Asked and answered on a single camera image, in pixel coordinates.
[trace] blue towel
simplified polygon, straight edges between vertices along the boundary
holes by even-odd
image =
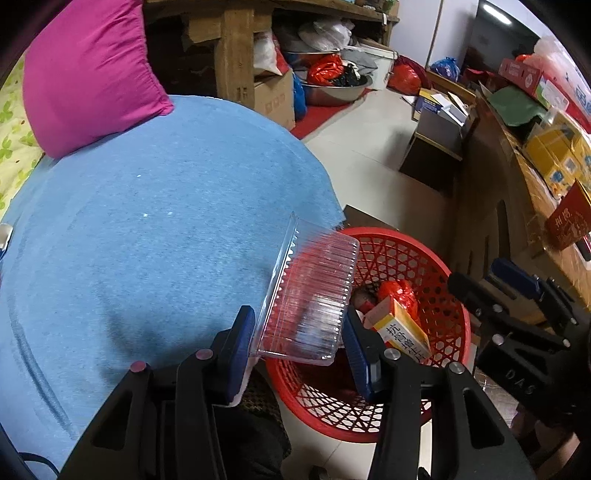
[[[326,171],[285,129],[223,100],[173,101],[45,158],[3,219],[0,422],[58,468],[133,361],[178,362],[240,305],[258,313],[292,211],[343,220]]]

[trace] red box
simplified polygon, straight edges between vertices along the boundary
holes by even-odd
[[[546,220],[546,229],[559,250],[591,232],[591,199],[578,180]]]
[[[534,98],[536,97],[535,90],[542,78],[541,70],[511,59],[503,60],[501,68],[499,68],[499,75],[511,83],[515,83],[521,90]]]

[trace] white wall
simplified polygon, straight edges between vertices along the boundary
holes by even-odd
[[[392,29],[390,48],[399,52],[400,55],[425,65],[433,39],[440,1],[400,0],[400,10],[398,11],[400,22]]]
[[[536,35],[552,35],[550,29],[519,0],[489,2],[515,17]],[[422,65],[445,57],[454,57],[457,64],[462,65],[478,0],[443,0],[439,29],[428,59],[438,8],[439,0],[400,0],[400,23],[392,29],[390,47]]]
[[[478,10],[478,0],[443,0],[441,20],[433,52],[428,59],[429,64],[445,57],[454,57],[457,64],[462,65],[476,10]]]

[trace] green floral bedsheet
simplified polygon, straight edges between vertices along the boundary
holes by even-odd
[[[0,89],[0,220],[43,156],[22,102],[23,67],[24,55]]]

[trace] clear plastic container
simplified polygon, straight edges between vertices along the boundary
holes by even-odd
[[[250,355],[330,365],[353,289],[358,252],[357,239],[292,214]]]

